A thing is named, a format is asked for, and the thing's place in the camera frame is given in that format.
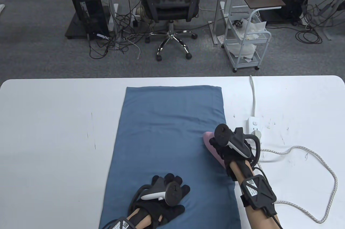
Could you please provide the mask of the person's left hand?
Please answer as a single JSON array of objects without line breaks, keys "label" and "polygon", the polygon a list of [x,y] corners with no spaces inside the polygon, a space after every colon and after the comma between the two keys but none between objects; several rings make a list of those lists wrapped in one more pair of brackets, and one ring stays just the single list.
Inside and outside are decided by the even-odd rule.
[{"label": "person's left hand", "polygon": [[[173,186],[179,185],[178,196],[182,200],[189,192],[190,187],[188,185],[182,185],[182,178],[179,176],[174,176],[168,173],[164,177],[164,186],[169,187],[169,184]],[[139,217],[151,217],[151,224],[146,226],[146,228],[157,228],[169,223],[171,220],[175,219],[179,215],[185,212],[185,207],[177,202],[177,205],[169,206],[165,200],[138,200],[134,205],[136,209],[139,209]]]}]

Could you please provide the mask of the person's right hand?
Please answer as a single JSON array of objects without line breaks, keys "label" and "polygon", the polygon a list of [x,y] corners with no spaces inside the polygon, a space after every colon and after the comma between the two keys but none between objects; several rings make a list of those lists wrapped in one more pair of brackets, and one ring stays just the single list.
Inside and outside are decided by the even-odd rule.
[{"label": "person's right hand", "polygon": [[209,145],[214,149],[213,156],[224,165],[226,173],[232,181],[238,181],[241,184],[243,180],[254,176],[251,161],[255,160],[255,156],[245,139],[239,146],[231,148],[219,145],[216,138],[212,137],[209,139]]}]

